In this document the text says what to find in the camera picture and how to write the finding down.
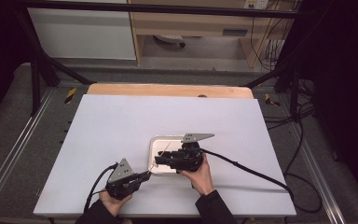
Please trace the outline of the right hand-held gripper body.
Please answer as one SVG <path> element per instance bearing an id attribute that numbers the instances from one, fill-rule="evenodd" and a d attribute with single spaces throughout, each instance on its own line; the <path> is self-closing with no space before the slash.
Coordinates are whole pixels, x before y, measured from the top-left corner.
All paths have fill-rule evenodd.
<path id="1" fill-rule="evenodd" d="M 199 141 L 210 137 L 213 137 L 213 133 L 186 133 L 181 147 L 172 151 L 167 159 L 168 165 L 175 170 L 197 171 L 203 162 Z"/>

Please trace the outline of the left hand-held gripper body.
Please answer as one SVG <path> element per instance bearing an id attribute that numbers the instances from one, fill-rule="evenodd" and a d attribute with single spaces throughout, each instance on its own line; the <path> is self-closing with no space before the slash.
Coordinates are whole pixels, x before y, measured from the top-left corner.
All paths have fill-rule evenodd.
<path id="1" fill-rule="evenodd" d="M 142 175 L 133 172 L 126 159 L 122 159 L 106 182 L 108 194 L 117 200 L 123 200 L 140 188 Z"/>

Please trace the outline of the thin wooden stick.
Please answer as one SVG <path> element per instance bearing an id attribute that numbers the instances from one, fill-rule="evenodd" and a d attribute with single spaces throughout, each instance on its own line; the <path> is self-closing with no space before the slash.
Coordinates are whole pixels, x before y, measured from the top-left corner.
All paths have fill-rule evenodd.
<path id="1" fill-rule="evenodd" d="M 170 147 L 170 142 L 153 142 L 149 147 L 149 157 L 148 157 L 148 171 L 152 174 L 168 174 L 171 171 L 171 168 L 168 165 L 156 164 L 155 158 L 159 157 L 159 151 L 167 151 Z"/>

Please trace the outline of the white square tray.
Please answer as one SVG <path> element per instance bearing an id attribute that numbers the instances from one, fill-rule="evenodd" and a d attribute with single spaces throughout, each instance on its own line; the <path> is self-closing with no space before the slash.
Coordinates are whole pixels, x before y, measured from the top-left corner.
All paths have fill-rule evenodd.
<path id="1" fill-rule="evenodd" d="M 149 144 L 148 169 L 154 175 L 175 174 L 176 171 L 165 164 L 156 164 L 155 157 L 160 151 L 177 151 L 182 146 L 182 135 L 155 136 Z"/>

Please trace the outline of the person's left hand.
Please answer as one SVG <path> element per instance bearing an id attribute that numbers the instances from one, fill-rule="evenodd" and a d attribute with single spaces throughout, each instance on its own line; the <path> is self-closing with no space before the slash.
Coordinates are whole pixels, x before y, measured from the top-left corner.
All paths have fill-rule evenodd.
<path id="1" fill-rule="evenodd" d="M 106 190 L 99 193 L 99 200 L 103 203 L 107 211 L 114 217 L 117 217 L 121 208 L 126 202 L 132 198 L 132 195 L 128 195 L 122 200 L 112 198 Z"/>

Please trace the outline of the person's right hand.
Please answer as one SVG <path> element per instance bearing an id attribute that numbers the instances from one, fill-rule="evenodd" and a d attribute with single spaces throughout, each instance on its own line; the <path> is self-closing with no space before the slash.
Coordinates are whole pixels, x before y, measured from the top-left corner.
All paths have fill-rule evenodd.
<path id="1" fill-rule="evenodd" d="M 191 182 L 192 187 L 200 195 L 208 195 L 214 191 L 213 181 L 211 176 L 210 165 L 205 153 L 202 154 L 202 164 L 195 172 L 180 171 L 180 174 L 187 177 Z"/>

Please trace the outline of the wooden table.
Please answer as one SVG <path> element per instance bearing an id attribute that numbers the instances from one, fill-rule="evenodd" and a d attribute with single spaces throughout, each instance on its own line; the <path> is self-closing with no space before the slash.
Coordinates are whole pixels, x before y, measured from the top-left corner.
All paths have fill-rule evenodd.
<path id="1" fill-rule="evenodd" d="M 94 83 L 87 94 L 253 99 L 249 88 L 202 85 Z"/>

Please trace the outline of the yellow black tape marker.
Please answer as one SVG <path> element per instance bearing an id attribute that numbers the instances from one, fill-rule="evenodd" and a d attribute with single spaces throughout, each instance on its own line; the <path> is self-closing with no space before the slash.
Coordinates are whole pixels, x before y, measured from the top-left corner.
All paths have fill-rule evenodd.
<path id="1" fill-rule="evenodd" d="M 68 105 L 68 104 L 71 103 L 71 101 L 72 101 L 72 99 L 73 99 L 73 97 L 74 97 L 74 95 L 76 93 L 76 90 L 77 90 L 77 88 L 72 88 L 71 90 L 68 91 L 67 96 L 66 96 L 66 98 L 64 100 L 65 104 Z"/>
<path id="2" fill-rule="evenodd" d="M 265 103 L 266 105 L 281 106 L 279 102 L 272 101 L 268 93 L 265 93 Z"/>

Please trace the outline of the office chair wheel base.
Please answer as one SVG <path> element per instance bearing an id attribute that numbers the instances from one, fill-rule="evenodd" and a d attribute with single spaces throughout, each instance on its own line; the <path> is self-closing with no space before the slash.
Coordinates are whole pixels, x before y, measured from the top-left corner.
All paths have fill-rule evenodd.
<path id="1" fill-rule="evenodd" d="M 184 48 L 186 43 L 179 35 L 155 35 L 155 38 L 165 43 L 177 44 L 180 48 Z"/>

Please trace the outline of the black metal stand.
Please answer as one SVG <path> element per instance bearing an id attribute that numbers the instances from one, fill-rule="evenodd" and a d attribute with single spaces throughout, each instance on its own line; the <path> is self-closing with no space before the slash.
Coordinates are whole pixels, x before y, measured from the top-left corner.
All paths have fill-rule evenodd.
<path id="1" fill-rule="evenodd" d="M 299 84 L 299 68 L 304 61 L 306 48 L 310 45 L 310 38 L 316 26 L 316 19 L 295 19 L 289 32 L 278 63 L 275 68 L 247 84 L 245 87 L 251 89 L 258 84 L 277 77 L 278 81 L 274 86 L 276 92 L 284 92 L 290 89 L 290 115 L 298 116 L 297 99 Z"/>
<path id="2" fill-rule="evenodd" d="M 74 78 L 82 84 L 93 84 L 93 81 L 82 77 L 48 56 L 42 48 L 26 7 L 12 7 L 11 11 L 20 25 L 22 32 L 25 34 L 28 43 L 30 44 L 29 55 L 31 56 L 33 93 L 32 116 L 34 116 L 41 108 L 42 97 L 40 78 L 43 78 L 49 87 L 57 87 L 60 84 L 60 80 L 56 74 L 56 69 L 64 72 L 67 76 Z"/>

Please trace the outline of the light wooden desk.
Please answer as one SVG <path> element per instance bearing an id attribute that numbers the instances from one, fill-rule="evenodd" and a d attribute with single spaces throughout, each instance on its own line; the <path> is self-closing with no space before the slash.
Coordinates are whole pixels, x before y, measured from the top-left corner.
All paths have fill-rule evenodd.
<path id="1" fill-rule="evenodd" d="M 244 8 L 245 0 L 127 0 L 130 4 Z M 264 10 L 297 11 L 299 0 L 268 0 Z M 285 39 L 290 19 L 240 18 L 229 16 L 166 13 L 130 14 L 136 56 L 142 56 L 141 38 L 145 35 L 214 36 L 237 38 L 250 67 L 259 65 L 264 44 L 270 39 Z"/>

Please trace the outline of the black metal crossbar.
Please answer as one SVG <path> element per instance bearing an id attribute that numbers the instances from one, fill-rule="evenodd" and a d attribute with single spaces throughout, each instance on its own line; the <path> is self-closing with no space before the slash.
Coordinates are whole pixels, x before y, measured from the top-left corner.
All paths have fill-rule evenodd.
<path id="1" fill-rule="evenodd" d="M 17 4 L 22 5 L 24 7 L 48 8 L 48 9 L 211 15 L 211 16 L 250 17 L 250 18 L 304 19 L 316 15 L 316 12 L 314 10 L 279 11 L 279 10 L 262 10 L 262 9 L 236 9 L 236 8 L 227 8 L 227 7 L 190 7 L 190 6 L 166 6 L 166 5 L 144 5 L 144 4 L 49 1 L 49 0 L 18 0 Z"/>

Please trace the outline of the white cabinet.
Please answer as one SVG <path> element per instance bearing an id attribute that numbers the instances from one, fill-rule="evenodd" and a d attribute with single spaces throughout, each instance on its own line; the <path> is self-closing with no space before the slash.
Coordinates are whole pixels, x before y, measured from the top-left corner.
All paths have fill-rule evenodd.
<path id="1" fill-rule="evenodd" d="M 28 12 L 50 57 L 136 59 L 128 12 L 42 8 Z"/>

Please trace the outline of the aluminium rail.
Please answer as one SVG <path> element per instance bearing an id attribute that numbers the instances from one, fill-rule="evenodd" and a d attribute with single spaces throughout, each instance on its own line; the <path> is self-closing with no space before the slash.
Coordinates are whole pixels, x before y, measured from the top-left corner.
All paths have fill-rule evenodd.
<path id="1" fill-rule="evenodd" d="M 327 214 L 331 224 L 346 224 L 346 220 L 342 215 L 342 212 L 337 204 L 337 201 L 327 184 L 326 179 L 322 173 L 322 169 L 318 165 L 315 157 L 312 155 L 310 146 L 305 138 L 303 131 L 299 122 L 294 122 L 290 125 L 296 140 L 299 143 L 300 152 L 302 154 L 303 160 L 309 170 L 312 182 L 316 189 L 318 190 L 322 203 L 324 206 L 324 211 Z"/>
<path id="2" fill-rule="evenodd" d="M 36 112 L 27 120 L 26 125 L 21 131 L 21 134 L 17 138 L 13 147 L 8 152 L 6 159 L 0 167 L 0 192 L 3 186 L 6 184 L 8 177 L 10 176 L 14 166 L 16 165 L 21 153 L 25 149 L 29 139 L 31 138 L 35 127 L 39 123 L 39 120 L 44 115 L 46 108 L 50 102 L 52 95 L 55 93 L 55 88 L 47 88 L 44 93 L 42 100 L 40 101 L 41 106 Z"/>

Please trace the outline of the white wall socket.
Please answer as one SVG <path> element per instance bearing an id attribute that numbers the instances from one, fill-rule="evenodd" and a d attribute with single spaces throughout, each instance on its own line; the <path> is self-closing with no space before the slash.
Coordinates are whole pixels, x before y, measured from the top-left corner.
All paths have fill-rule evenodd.
<path id="1" fill-rule="evenodd" d="M 269 0 L 245 0 L 243 7 L 250 9 L 265 9 Z"/>

